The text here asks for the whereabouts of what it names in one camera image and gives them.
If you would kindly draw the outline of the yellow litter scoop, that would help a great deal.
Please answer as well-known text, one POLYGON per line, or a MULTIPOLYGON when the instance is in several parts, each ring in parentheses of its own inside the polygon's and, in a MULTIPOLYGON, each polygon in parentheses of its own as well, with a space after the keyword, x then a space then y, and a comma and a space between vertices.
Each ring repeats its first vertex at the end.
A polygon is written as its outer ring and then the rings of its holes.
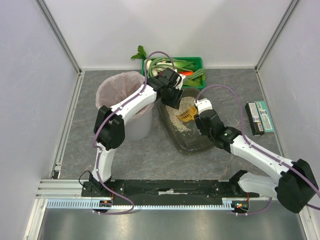
POLYGON ((195 120, 195 115, 198 114, 198 110, 194 106, 190 106, 184 112, 178 114, 176 117, 183 123, 187 123, 195 120))

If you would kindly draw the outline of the dark grey litter tray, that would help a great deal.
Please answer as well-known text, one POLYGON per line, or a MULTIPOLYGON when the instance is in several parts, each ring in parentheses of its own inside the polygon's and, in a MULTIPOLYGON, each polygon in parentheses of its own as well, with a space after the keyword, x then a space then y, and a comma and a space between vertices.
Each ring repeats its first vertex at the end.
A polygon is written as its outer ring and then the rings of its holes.
POLYGON ((214 147, 214 144, 206 136, 201 135, 194 120, 183 122, 178 119, 178 115, 184 113, 194 104, 199 93, 200 90, 195 87, 186 88, 178 110, 163 103, 158 105, 162 123, 173 145, 183 155, 205 152, 214 147))

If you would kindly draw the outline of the pink plastic trash bag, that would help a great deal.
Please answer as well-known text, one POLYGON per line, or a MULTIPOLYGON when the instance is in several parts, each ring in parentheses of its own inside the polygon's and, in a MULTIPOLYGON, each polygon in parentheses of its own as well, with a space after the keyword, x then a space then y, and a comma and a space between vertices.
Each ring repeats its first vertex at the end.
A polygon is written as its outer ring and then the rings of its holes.
POLYGON ((137 91, 145 78, 137 71, 122 72, 105 79, 97 89, 95 106, 111 107, 125 100, 137 91))

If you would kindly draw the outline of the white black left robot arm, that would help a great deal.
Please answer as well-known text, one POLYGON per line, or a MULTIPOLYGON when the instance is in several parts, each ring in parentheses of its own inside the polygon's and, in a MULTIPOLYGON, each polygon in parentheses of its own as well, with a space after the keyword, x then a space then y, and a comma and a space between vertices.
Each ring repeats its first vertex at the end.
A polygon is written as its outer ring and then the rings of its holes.
POLYGON ((93 147, 96 148, 95 166, 88 181, 82 184, 83 197, 105 196, 110 189, 112 163, 116 149, 125 140, 126 123, 144 107, 160 100, 164 105, 178 109, 184 90, 185 76, 167 68, 161 75, 146 78, 142 85, 121 102, 99 108, 95 125, 93 147))

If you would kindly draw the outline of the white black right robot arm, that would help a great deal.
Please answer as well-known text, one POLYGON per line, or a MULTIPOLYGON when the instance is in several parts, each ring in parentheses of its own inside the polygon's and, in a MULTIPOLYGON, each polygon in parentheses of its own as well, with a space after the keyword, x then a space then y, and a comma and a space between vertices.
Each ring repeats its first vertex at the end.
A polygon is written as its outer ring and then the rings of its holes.
POLYGON ((236 128, 224 126, 212 109, 196 114, 194 119, 200 133, 217 148, 245 159, 267 174, 240 171, 236 180, 244 192, 277 199, 284 208, 297 214, 319 190, 311 166, 305 160, 293 161, 257 145, 236 128))

